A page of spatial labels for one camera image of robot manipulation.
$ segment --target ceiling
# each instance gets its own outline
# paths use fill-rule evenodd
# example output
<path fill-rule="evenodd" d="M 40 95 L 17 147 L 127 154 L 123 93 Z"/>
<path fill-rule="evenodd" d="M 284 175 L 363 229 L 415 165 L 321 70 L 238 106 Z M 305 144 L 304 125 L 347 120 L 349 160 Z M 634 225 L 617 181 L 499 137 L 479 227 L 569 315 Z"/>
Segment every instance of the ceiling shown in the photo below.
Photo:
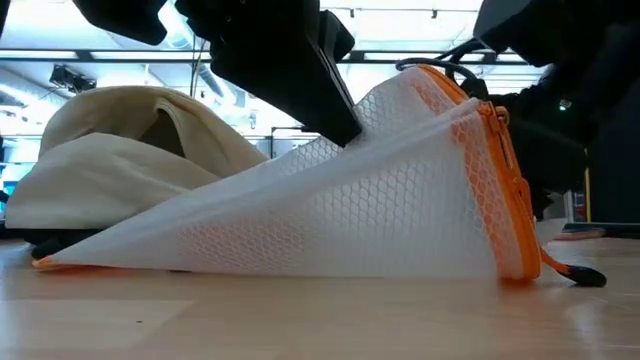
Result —
<path fill-rule="evenodd" d="M 354 35 L 356 49 L 392 51 L 444 51 L 466 41 L 472 36 L 481 3 L 481 0 L 321 0 L 321 6 L 334 12 Z M 0 49 L 176 50 L 176 43 L 170 40 L 153 47 L 103 31 L 90 25 L 70 0 L 13 0 Z M 53 63 L 5 61 L 0 66 L 35 86 L 51 88 L 49 76 Z M 191 82 L 191 67 L 184 63 L 73 63 L 69 66 L 97 79 L 101 87 L 146 84 L 188 93 Z M 397 73 L 390 64 L 340 64 L 339 68 L 356 100 Z M 471 68 L 487 81 L 493 93 L 519 91 L 535 83 L 543 71 L 506 65 Z M 53 91 L 72 96 L 64 90 Z M 205 103 L 213 96 L 203 81 L 199 81 L 196 94 L 204 94 L 205 99 L 198 98 Z M 265 106 L 257 100 L 247 104 L 248 108 Z M 264 127 L 292 123 L 295 122 L 284 115 L 273 115 Z"/>

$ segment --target honeycomb mesh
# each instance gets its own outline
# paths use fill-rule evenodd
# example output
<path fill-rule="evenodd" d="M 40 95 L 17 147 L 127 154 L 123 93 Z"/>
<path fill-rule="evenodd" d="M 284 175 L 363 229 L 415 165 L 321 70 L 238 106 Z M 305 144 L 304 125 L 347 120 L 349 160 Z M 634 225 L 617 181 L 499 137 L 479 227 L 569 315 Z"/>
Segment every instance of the honeycomb mesh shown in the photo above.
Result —
<path fill-rule="evenodd" d="M 357 105 L 364 133 L 346 149 L 317 139 L 171 199 L 49 262 L 517 277 L 516 234 L 478 106 L 454 106 L 424 72 L 406 71 Z"/>

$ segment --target wooden table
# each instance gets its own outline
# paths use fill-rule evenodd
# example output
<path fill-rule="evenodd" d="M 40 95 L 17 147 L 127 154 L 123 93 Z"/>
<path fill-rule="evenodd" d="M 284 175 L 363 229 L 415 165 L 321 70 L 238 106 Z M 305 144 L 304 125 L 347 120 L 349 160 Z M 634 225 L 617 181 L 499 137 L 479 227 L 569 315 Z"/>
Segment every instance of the wooden table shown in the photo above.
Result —
<path fill-rule="evenodd" d="M 443 279 L 37 273 L 0 245 L 0 359 L 640 359 L 640 241 L 553 243 L 604 289 Z"/>

